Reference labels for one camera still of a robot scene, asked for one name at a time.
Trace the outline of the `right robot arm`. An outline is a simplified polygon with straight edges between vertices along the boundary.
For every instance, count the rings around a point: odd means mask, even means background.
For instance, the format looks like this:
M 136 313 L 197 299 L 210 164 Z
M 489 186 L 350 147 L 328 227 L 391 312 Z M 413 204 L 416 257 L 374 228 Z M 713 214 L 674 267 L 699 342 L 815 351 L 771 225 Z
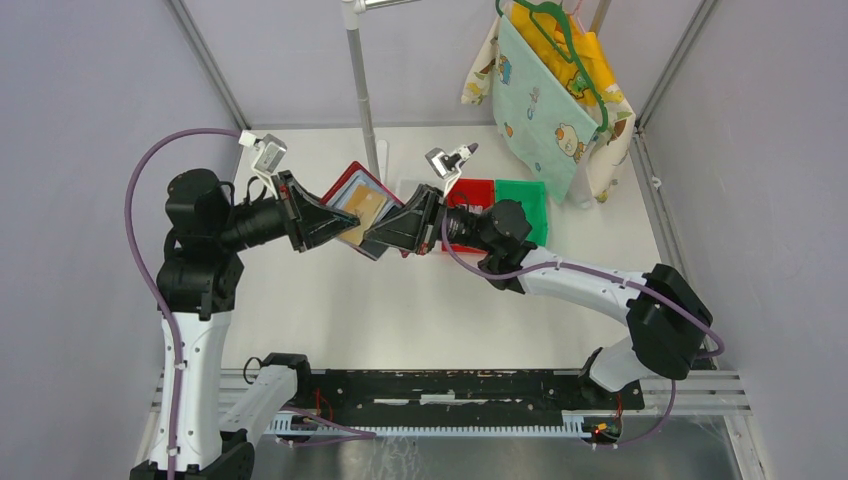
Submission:
M 435 242 L 480 250 L 482 260 L 462 266 L 494 288 L 557 298 L 624 325 L 626 337 L 593 352 L 581 370 L 578 396 L 591 408 L 606 406 L 625 386 L 651 375 L 684 380 L 706 357 L 701 347 L 712 316 L 678 270 L 657 264 L 640 273 L 566 260 L 530 241 L 531 231 L 516 200 L 498 200 L 475 213 L 448 205 L 439 189 L 420 185 L 364 237 L 417 255 L 429 253 Z

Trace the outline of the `dark grey credit card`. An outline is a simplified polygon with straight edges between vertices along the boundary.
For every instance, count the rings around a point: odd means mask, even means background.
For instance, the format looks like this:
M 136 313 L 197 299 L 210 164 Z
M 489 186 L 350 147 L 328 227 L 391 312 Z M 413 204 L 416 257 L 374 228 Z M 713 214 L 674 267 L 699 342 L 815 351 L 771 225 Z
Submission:
M 379 260 L 387 252 L 388 249 L 389 247 L 387 245 L 366 239 L 364 239 L 357 246 L 357 250 L 361 254 L 365 255 L 367 258 L 373 261 Z

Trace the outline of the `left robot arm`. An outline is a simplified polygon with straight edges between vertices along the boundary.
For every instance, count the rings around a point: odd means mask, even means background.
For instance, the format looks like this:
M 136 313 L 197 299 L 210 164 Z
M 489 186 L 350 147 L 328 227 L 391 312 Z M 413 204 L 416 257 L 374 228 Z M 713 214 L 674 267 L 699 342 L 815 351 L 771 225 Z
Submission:
M 163 416 L 150 456 L 130 472 L 134 479 L 247 479 L 257 443 L 280 409 L 313 397 L 308 358 L 271 353 L 236 403 L 220 406 L 223 347 L 244 271 L 240 253 L 284 237 L 305 252 L 359 223 L 321 203 L 290 172 L 272 184 L 271 197 L 240 204 L 207 169 L 179 174 L 168 186 L 172 227 L 163 264 L 147 279 L 163 316 Z

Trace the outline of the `gold credit card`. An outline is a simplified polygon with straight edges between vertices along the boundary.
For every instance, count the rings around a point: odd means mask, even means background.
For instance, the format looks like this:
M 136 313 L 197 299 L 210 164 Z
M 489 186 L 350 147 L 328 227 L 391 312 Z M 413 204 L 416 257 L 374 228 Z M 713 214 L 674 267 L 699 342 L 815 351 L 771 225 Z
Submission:
M 351 213 L 359 220 L 359 225 L 342 233 L 338 239 L 350 245 L 359 245 L 365 231 L 377 220 L 387 204 L 388 198 L 379 190 L 367 185 L 358 185 L 344 204 L 343 210 Z

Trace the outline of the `red leather card holder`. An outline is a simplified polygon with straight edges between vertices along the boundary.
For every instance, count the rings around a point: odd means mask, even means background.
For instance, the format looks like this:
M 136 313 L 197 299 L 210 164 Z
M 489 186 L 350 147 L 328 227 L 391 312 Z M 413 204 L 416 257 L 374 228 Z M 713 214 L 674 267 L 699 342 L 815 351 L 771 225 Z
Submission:
M 360 222 L 336 240 L 370 260 L 378 260 L 388 246 L 365 239 L 365 231 L 403 203 L 359 162 L 352 162 L 322 197 L 322 203 L 354 214 Z

